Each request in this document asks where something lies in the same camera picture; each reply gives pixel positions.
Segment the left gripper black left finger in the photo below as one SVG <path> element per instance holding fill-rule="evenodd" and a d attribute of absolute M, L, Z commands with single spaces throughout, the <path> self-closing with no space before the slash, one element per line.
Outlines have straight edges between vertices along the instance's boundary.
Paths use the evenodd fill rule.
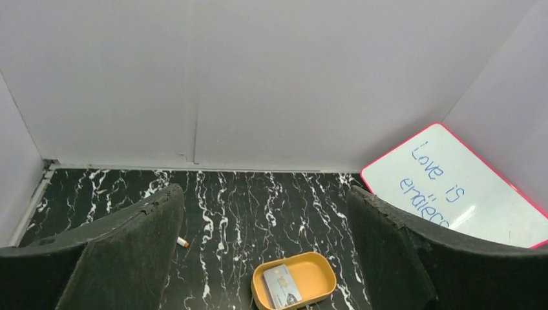
<path fill-rule="evenodd" d="M 1 249 L 2 309 L 158 309 L 184 217 L 172 184 L 91 223 Z"/>

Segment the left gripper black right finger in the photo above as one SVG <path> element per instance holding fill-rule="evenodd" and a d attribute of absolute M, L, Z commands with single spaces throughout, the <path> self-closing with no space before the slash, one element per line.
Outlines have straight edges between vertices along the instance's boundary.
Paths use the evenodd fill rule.
<path fill-rule="evenodd" d="M 446 229 L 353 186 L 348 222 L 373 309 L 546 309 L 547 248 Z"/>

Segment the orange oval tray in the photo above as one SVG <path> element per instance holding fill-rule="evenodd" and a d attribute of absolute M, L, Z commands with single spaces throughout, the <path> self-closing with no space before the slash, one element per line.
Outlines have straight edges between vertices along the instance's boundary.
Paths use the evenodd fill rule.
<path fill-rule="evenodd" d="M 262 274 L 266 269 L 286 264 L 302 295 L 302 301 L 282 309 L 300 309 L 329 297 L 337 286 L 337 278 L 329 261 L 316 252 L 306 252 L 262 263 L 253 271 L 251 292 L 258 309 L 274 309 L 269 301 Z"/>

